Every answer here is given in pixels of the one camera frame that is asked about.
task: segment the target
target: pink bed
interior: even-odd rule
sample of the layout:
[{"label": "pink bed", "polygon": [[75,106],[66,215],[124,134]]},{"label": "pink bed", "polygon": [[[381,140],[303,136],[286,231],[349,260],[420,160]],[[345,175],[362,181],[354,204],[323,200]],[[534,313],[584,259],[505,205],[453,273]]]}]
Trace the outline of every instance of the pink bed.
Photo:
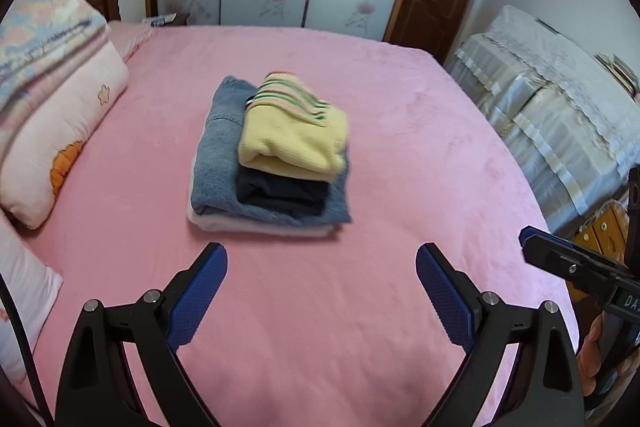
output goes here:
[{"label": "pink bed", "polygon": [[[311,30],[211,26],[163,28],[128,66],[129,88],[28,238],[65,278],[35,351],[52,405],[82,304],[163,288],[209,241],[226,247],[228,275],[178,354],[225,427],[421,425],[463,359],[415,275],[425,242],[481,291],[536,308],[558,302],[577,344],[564,283],[520,254],[520,229],[545,228],[523,174],[428,54]],[[227,74],[259,84],[271,70],[297,72],[350,118],[353,224],[331,238],[212,235],[186,219],[216,87]],[[132,365],[150,418],[164,424]]]}]

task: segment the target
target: finger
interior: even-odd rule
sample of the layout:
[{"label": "finger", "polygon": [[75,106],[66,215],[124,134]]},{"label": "finger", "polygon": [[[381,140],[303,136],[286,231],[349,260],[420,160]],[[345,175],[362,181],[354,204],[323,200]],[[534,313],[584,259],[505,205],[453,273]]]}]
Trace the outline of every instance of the finger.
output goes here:
[{"label": "finger", "polygon": [[582,396],[589,396],[596,390],[596,379],[587,378],[582,381]]},{"label": "finger", "polygon": [[585,341],[596,342],[602,336],[602,314],[598,315],[591,323],[591,329]]},{"label": "finger", "polygon": [[585,342],[578,355],[582,361],[582,370],[587,377],[595,377],[602,366],[600,349],[595,342]]},{"label": "finger", "polygon": [[640,365],[640,351],[636,351],[616,368],[620,377],[634,374]]},{"label": "finger", "polygon": [[618,376],[619,377],[624,377],[626,376],[626,374],[628,373],[629,369],[631,369],[631,359],[626,359],[623,360],[623,362],[621,362],[618,367],[616,368],[616,371],[618,372]]},{"label": "finger", "polygon": [[582,359],[580,355],[578,355],[577,357],[577,362],[578,362],[578,374],[580,374],[580,384],[582,386],[582,395],[589,396],[591,393],[593,393],[595,389],[595,386],[596,386],[595,378],[587,377],[587,375],[584,374],[584,368],[582,367]]}]

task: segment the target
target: white lace cover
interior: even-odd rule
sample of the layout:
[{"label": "white lace cover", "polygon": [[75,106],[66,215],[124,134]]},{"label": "white lace cover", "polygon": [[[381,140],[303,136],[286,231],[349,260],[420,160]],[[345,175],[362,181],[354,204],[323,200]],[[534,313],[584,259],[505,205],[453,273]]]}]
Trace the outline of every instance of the white lace cover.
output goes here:
[{"label": "white lace cover", "polygon": [[594,144],[616,160],[621,176],[640,162],[640,107],[593,57],[513,6],[500,10],[485,35],[565,93],[593,124]]}]

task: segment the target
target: flower-patterned pillowcase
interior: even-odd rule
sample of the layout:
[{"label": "flower-patterned pillowcase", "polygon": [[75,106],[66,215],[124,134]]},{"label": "flower-patterned pillowcase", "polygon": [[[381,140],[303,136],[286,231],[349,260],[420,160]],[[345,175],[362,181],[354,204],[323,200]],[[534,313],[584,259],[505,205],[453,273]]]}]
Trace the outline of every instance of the flower-patterned pillowcase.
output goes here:
[{"label": "flower-patterned pillowcase", "polygon": [[0,169],[0,204],[37,229],[49,216],[71,167],[116,99],[129,70],[107,42],[27,120]]}]

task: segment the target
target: pink flower pattern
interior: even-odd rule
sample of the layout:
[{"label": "pink flower pattern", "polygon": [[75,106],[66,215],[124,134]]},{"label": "pink flower pattern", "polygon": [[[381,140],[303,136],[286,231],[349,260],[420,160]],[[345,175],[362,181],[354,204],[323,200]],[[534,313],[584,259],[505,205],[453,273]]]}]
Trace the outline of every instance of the pink flower pattern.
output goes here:
[{"label": "pink flower pattern", "polygon": [[286,2],[287,0],[266,0],[262,6],[260,17],[268,15],[271,17],[280,17],[281,20],[284,20],[284,8]]},{"label": "pink flower pattern", "polygon": [[163,13],[189,13],[187,19],[189,24],[195,24],[198,21],[198,14],[204,15],[208,20],[207,23],[213,23],[210,20],[213,14],[206,8],[206,0],[161,0],[161,11]]},{"label": "pink flower pattern", "polygon": [[363,29],[365,33],[369,31],[369,22],[371,16],[376,12],[376,7],[368,1],[362,1],[356,4],[355,10],[351,13],[351,17],[344,25],[346,28]]}]

